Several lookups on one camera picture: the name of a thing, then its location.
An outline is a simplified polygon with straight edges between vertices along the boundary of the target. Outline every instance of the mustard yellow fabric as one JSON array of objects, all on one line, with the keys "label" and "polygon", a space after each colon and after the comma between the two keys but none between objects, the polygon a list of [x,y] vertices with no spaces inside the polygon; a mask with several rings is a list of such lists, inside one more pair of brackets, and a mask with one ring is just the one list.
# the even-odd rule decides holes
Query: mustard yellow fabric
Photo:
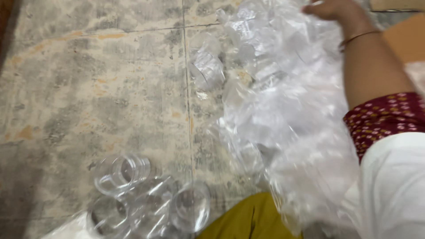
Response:
[{"label": "mustard yellow fabric", "polygon": [[283,225],[269,193],[252,195],[214,221],[196,239],[302,239]]}]

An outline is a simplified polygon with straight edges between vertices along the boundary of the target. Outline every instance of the stained concrete floor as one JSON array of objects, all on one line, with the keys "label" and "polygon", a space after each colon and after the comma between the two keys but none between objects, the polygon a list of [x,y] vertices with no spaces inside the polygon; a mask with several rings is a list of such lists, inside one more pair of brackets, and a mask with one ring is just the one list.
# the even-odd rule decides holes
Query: stained concrete floor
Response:
[{"label": "stained concrete floor", "polygon": [[118,151],[206,181],[211,220],[257,192],[204,132],[221,90],[200,100],[186,69],[191,39],[208,31],[224,46],[225,75],[250,79],[215,18],[239,3],[17,1],[0,75],[0,238],[40,238],[84,209],[99,195],[91,169]]}]

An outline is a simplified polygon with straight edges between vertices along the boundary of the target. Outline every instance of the person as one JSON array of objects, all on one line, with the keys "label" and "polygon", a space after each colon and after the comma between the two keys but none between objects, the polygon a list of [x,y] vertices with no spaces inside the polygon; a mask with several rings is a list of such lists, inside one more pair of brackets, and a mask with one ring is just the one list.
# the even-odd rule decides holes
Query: person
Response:
[{"label": "person", "polygon": [[[425,237],[425,105],[402,63],[354,0],[323,0],[302,11],[343,31],[344,117],[361,175],[345,203],[363,239]],[[238,203],[198,239],[293,239],[269,193]]]}]

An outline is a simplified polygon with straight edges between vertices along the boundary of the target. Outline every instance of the gold bangle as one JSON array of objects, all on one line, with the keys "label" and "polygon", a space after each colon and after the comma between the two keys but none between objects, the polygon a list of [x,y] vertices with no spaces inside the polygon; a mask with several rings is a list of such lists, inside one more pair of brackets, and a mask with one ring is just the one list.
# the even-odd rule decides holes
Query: gold bangle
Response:
[{"label": "gold bangle", "polygon": [[367,31],[367,32],[363,32],[363,33],[360,33],[360,34],[352,35],[352,36],[350,36],[349,38],[345,39],[343,42],[341,42],[341,44],[340,44],[340,46],[339,46],[340,51],[341,51],[341,52],[344,52],[344,50],[345,50],[345,46],[346,46],[348,43],[350,43],[352,40],[354,40],[354,39],[356,39],[356,38],[358,38],[358,37],[361,37],[361,36],[363,36],[363,35],[370,34],[370,33],[381,33],[381,31],[380,31],[380,30],[376,30],[376,29],[375,29],[375,30],[372,30],[372,31]]}]

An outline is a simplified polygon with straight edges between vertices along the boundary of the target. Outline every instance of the forearm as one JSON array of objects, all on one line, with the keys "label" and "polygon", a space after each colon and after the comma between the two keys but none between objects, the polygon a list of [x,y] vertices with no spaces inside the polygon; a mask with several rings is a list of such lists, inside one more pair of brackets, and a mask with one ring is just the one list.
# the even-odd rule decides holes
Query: forearm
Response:
[{"label": "forearm", "polygon": [[[344,37],[373,30],[364,13],[339,20]],[[345,48],[344,84],[350,108],[368,100],[398,92],[414,91],[402,63],[381,34],[366,34]]]}]

